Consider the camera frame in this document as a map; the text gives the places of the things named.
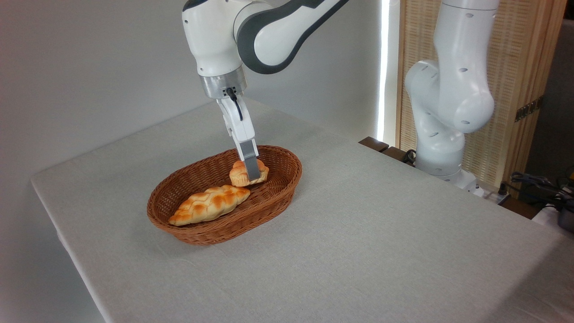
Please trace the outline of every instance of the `white wall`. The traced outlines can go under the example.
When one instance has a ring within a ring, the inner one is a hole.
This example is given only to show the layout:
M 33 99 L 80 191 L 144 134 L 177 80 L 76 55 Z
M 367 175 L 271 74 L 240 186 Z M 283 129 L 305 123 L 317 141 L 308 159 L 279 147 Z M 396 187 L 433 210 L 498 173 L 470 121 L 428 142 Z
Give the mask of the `white wall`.
M 0 322 L 102 322 L 29 179 L 209 102 L 184 2 L 0 2 Z M 357 141 L 373 135 L 379 19 L 377 1 L 349 1 L 287 70 L 249 72 L 246 95 Z

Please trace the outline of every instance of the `braided bread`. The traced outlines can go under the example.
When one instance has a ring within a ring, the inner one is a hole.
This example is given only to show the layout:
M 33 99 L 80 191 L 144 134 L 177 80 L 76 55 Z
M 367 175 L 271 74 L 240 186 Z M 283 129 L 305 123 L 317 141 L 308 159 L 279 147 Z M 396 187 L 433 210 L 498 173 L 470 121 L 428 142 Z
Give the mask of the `braided bread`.
M 261 183 L 267 180 L 267 174 L 269 174 L 269 167 L 265 166 L 262 161 L 257 160 L 257 166 L 259 167 L 259 173 L 261 177 L 255 180 L 249 180 L 247 176 L 247 169 L 245 168 L 245 163 L 238 160 L 233 164 L 233 168 L 229 172 L 229 178 L 231 179 L 231 184 L 233 186 L 247 186 L 251 184 Z
M 183 202 L 169 223 L 182 226 L 190 223 L 215 220 L 235 209 L 249 197 L 251 191 L 242 187 L 223 185 L 195 193 Z

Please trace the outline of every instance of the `bamboo blind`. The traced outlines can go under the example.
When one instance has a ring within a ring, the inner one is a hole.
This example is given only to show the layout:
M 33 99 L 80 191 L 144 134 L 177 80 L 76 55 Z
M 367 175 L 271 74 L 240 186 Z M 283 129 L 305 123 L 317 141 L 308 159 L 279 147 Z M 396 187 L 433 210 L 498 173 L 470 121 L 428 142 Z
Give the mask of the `bamboo blind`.
M 516 112 L 543 95 L 566 0 L 501 0 L 488 49 L 488 83 L 494 115 L 466 135 L 463 168 L 492 185 L 524 171 L 538 112 L 514 122 Z M 437 59 L 433 45 L 440 1 L 404 0 L 401 13 L 400 79 L 416 62 Z M 397 138 L 416 148 L 409 96 L 398 90 Z

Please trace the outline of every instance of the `fabric surface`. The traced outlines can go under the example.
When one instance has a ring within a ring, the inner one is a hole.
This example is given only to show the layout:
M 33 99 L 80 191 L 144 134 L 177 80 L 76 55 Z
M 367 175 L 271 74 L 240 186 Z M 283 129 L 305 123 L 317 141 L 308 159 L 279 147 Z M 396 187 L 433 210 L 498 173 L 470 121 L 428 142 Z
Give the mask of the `fabric surface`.
M 294 152 L 303 176 L 282 214 L 225 243 L 184 244 L 146 216 L 160 181 L 234 147 L 215 103 L 32 178 L 108 322 L 574 321 L 571 240 L 246 103 L 257 143 Z

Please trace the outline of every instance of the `brown wicker basket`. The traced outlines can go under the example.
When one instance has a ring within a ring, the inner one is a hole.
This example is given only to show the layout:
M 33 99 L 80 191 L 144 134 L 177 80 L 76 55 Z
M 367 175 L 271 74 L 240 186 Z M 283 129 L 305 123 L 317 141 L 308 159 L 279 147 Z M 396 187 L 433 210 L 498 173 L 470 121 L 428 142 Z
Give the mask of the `brown wicker basket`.
M 184 226 L 168 223 L 169 217 L 191 194 L 231 184 L 229 170 L 239 159 L 235 149 L 200 160 L 164 179 L 148 201 L 151 222 L 183 242 L 209 245 L 233 239 L 279 215 L 293 199 L 302 174 L 301 162 L 295 154 L 281 147 L 257 148 L 259 159 L 269 167 L 267 181 L 248 186 L 251 195 L 231 213 L 213 221 Z

